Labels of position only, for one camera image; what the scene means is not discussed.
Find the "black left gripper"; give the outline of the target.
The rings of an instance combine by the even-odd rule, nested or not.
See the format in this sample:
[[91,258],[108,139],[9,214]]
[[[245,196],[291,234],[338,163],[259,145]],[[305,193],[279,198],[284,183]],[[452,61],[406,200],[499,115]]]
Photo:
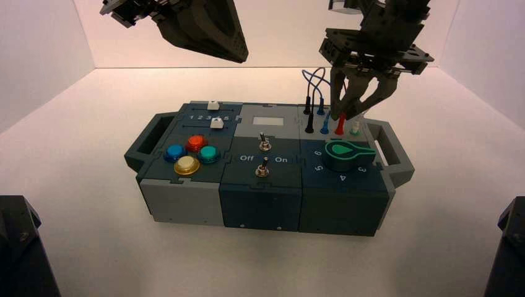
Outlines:
[[179,48],[243,63],[248,49],[233,1],[166,3],[150,0],[103,1],[101,15],[110,14],[126,28],[150,16],[166,41]]

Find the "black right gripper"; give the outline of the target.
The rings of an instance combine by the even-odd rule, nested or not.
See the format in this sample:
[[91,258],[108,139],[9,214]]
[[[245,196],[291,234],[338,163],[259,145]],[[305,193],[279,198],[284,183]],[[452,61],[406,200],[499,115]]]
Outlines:
[[330,1],[333,12],[360,14],[358,30],[327,28],[319,49],[329,62],[331,118],[356,117],[390,97],[399,78],[377,77],[376,90],[364,101],[371,77],[359,77],[356,69],[407,72],[419,75],[434,58],[415,44],[424,27],[428,1]]

